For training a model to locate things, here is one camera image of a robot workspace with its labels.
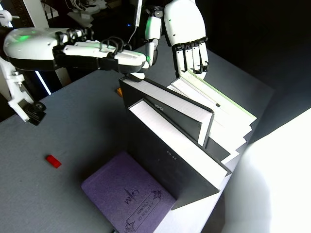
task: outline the red object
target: red object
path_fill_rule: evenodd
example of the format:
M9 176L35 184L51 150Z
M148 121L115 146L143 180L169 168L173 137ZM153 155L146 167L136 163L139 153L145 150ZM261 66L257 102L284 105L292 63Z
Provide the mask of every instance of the red object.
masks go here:
M53 165L54 168L59 168L59 166L61 166L61 162L59 162L57 159L55 159L55 157L53 155L48 155L46 157L46 160Z

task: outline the purple book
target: purple book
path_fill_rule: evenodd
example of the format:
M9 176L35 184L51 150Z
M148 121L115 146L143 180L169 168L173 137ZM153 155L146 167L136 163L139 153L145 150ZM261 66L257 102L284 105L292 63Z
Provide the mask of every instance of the purple book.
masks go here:
M82 183L119 233L152 233L176 200L130 155L121 152Z

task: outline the white robotic hand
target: white robotic hand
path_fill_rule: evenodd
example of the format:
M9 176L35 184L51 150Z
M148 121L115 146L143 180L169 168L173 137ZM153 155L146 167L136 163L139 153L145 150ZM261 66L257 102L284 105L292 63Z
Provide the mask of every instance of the white robotic hand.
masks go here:
M157 57L157 43L161 36L161 18L164 17L168 39L173 48L177 77L192 70L204 78L208 70L207 41L202 15L194 0L173 0L164 7L148 9L146 26L146 54L150 66Z

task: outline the gray tabletop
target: gray tabletop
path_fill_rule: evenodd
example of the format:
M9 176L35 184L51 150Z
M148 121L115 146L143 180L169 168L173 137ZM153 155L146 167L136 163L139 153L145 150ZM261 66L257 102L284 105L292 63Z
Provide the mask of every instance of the gray tabletop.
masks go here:
M172 51L163 38L158 50L157 64L147 75L168 85L175 79ZM272 90L212 52L209 59L206 80L260 119ZM122 76L95 71L46 97L47 115L39 126L18 116L0 124L1 232L112 232L80 184L126 149L125 109L115 92ZM58 169L45 161L48 154L60 160Z

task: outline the dark floor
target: dark floor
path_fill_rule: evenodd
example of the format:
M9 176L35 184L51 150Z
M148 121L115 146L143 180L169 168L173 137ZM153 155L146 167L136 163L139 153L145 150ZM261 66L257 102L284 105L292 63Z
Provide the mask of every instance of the dark floor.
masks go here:
M225 225L225 195L221 194L201 233L221 233Z

